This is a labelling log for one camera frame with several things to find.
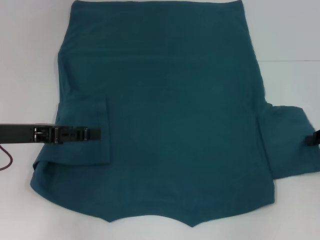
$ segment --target fabric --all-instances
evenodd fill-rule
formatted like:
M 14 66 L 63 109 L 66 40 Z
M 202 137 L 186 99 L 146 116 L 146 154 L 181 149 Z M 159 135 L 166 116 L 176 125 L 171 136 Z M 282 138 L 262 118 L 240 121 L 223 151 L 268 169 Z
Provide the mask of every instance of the fabric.
M 112 222 L 189 226 L 274 202 L 274 179 L 320 171 L 298 107 L 272 106 L 244 6 L 75 1 L 58 54 L 56 124 L 101 141 L 44 145 L 32 188 Z

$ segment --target teal shirt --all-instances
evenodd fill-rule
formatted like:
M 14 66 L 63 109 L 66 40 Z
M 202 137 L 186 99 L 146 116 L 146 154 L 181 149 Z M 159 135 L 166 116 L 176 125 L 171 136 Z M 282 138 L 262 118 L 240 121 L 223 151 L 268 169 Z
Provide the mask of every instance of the teal shirt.
M 75 1 L 58 65 L 55 123 L 101 128 L 36 159 L 32 188 L 60 206 L 195 226 L 272 204 L 274 179 L 320 171 L 303 110 L 265 100 L 241 1 Z

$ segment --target red wire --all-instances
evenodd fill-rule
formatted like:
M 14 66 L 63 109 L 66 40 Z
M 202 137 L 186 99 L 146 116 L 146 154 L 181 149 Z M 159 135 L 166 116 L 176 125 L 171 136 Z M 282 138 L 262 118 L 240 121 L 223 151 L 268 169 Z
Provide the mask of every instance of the red wire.
M 4 153 L 7 154 L 8 157 L 10 158 L 9 164 L 8 164 L 7 166 L 4 166 L 4 167 L 1 167 L 1 168 L 0 168 L 0 171 L 2 171 L 2 170 L 7 169 L 8 167 L 10 167 L 11 164 L 13 163 L 14 159 L 12 158 L 11 154 L 10 154 L 7 150 L 5 150 L 1 145 L 0 145 L 0 149 L 1 149 L 2 151 L 4 151 Z

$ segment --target white surface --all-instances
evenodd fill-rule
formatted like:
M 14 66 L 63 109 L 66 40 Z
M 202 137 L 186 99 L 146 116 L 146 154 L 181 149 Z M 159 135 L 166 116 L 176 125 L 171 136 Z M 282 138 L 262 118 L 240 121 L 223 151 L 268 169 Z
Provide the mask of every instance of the white surface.
M 0 0 L 0 123 L 53 123 L 59 97 L 57 53 L 72 2 Z M 320 1 L 243 2 L 254 49 L 262 61 L 267 100 L 303 107 L 320 129 Z M 194 228 L 160 216 L 108 223 L 54 205 L 30 188 L 40 145 L 5 148 L 14 163 L 0 172 L 4 240 L 320 239 L 320 173 L 277 180 L 276 204 Z M 0 152 L 0 166 L 6 160 Z

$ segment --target folded sleeve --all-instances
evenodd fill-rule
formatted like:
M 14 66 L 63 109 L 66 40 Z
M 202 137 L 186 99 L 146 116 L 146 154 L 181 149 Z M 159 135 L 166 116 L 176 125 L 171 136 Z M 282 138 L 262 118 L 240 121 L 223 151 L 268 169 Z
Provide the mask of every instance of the folded sleeve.
M 267 104 L 258 124 L 274 179 L 320 171 L 319 146 L 306 144 L 315 129 L 301 108 Z

